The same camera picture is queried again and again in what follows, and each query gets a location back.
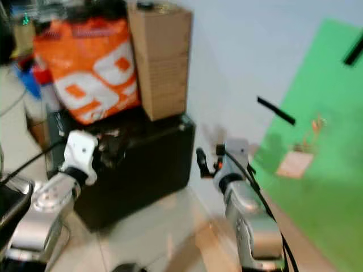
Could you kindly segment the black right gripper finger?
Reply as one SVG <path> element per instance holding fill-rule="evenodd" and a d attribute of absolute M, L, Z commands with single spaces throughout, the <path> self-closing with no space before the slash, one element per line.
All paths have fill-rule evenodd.
<path fill-rule="evenodd" d="M 203 179 L 211 178 L 211 172 L 208 168 L 206 153 L 200 147 L 196 149 L 196 163 L 200 170 L 200 177 Z"/>

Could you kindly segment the black hook bar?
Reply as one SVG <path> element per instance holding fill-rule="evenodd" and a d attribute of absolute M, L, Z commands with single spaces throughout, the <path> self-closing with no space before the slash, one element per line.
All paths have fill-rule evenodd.
<path fill-rule="evenodd" d="M 345 55 L 343 60 L 343 64 L 348 66 L 353 66 L 358 58 L 363 54 L 363 32 L 361 32 L 360 36 L 356 40 L 356 43 L 353 45 L 352 49 Z"/>
<path fill-rule="evenodd" d="M 282 120 L 285 120 L 290 125 L 296 125 L 295 117 L 291 116 L 287 112 L 283 111 L 280 107 L 272 104 L 271 102 L 263 99 L 261 96 L 257 96 L 257 103 L 261 104 L 263 107 L 269 109 L 269 111 L 273 112 L 275 116 L 279 117 Z"/>

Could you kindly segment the bunch of keys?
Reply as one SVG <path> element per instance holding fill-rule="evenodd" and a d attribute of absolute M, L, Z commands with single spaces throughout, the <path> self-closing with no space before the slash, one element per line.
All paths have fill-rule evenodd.
<path fill-rule="evenodd" d="M 317 149 L 317 142 L 320 138 L 322 130 L 327 125 L 327 120 L 320 112 L 318 112 L 310 121 L 309 125 L 304 125 L 305 133 L 301 140 L 296 143 L 294 150 L 313 154 Z"/>

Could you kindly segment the black cabinet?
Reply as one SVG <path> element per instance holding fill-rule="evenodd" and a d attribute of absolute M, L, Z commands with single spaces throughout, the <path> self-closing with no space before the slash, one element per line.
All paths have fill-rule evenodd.
<path fill-rule="evenodd" d="M 195 124 L 186 114 L 150 120 L 141 107 L 134 107 L 94 124 L 82 125 L 62 110 L 47 115 L 46 128 L 51 142 L 76 129 L 97 137 L 130 138 L 119 165 L 105 166 L 99 151 L 94 156 L 98 179 L 81 189 L 74 204 L 76 214 L 91 231 L 108 228 L 188 184 Z"/>

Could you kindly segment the pale pink key tag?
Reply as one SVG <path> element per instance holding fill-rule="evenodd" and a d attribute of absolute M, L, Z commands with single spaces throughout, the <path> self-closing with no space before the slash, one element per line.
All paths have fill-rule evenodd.
<path fill-rule="evenodd" d="M 311 166 L 314 155 L 306 152 L 287 152 L 276 170 L 278 176 L 291 179 L 303 178 L 306 169 Z"/>

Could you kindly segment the orange and white plastic bag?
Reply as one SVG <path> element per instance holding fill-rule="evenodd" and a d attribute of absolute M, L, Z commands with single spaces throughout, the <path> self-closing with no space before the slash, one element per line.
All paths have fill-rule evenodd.
<path fill-rule="evenodd" d="M 137 70 L 127 19 L 53 20 L 33 40 L 57 96 L 80 124 L 138 107 Z"/>

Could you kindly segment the tall brown cardboard box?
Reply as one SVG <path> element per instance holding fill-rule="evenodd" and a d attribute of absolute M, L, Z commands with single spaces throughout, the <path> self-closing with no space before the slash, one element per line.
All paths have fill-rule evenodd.
<path fill-rule="evenodd" d="M 151 120 L 186 111 L 193 13 L 169 2 L 127 4 L 142 107 Z"/>

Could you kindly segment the red item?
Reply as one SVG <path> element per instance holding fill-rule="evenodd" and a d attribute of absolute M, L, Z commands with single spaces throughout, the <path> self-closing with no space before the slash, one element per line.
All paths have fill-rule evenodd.
<path fill-rule="evenodd" d="M 46 86 L 47 84 L 53 83 L 52 73 L 47 67 L 36 61 L 33 61 L 33 65 L 31 65 L 29 72 L 39 86 Z"/>

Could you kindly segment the blue plastic item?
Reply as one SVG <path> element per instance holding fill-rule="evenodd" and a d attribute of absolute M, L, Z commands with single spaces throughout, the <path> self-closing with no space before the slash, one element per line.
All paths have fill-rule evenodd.
<path fill-rule="evenodd" d="M 33 64 L 31 62 L 20 64 L 18 76 L 31 96 L 35 99 L 41 99 L 40 87 L 32 73 L 32 67 Z"/>

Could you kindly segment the green board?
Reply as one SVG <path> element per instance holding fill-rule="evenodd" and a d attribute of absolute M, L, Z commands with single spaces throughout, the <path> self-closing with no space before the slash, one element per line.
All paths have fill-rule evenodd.
<path fill-rule="evenodd" d="M 279 107 L 296 125 L 275 117 L 252 163 L 256 179 L 337 272 L 363 272 L 363 54 L 343 64 L 363 27 L 324 20 Z M 276 174 L 304 125 L 327 120 L 314 160 L 301 179 Z"/>

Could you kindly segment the black fan base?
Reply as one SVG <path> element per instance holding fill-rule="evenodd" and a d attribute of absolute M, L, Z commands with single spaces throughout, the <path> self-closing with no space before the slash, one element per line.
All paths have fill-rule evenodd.
<path fill-rule="evenodd" d="M 1 251 L 10 243 L 12 234 L 29 208 L 35 182 L 23 176 L 12 178 L 0 187 L 0 243 Z"/>

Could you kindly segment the black robot foot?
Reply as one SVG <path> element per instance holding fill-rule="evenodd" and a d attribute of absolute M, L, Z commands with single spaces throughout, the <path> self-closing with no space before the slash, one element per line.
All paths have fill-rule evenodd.
<path fill-rule="evenodd" d="M 122 262 L 121 264 L 116 265 L 111 272 L 146 272 L 146 270 L 137 262 Z"/>

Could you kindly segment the tan paper bag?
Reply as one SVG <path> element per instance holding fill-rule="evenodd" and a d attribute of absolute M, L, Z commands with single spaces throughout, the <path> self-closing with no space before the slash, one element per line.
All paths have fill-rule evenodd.
<path fill-rule="evenodd" d="M 33 39 L 35 37 L 34 22 L 29 16 L 16 16 L 11 19 L 11 31 L 13 33 L 16 49 L 12 56 L 15 58 L 31 54 Z"/>

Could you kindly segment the black round lid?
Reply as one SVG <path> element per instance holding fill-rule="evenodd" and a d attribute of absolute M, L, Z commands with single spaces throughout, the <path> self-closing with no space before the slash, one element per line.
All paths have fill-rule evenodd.
<path fill-rule="evenodd" d="M 136 8 L 138 11 L 154 11 L 156 3 L 146 0 L 138 0 Z"/>

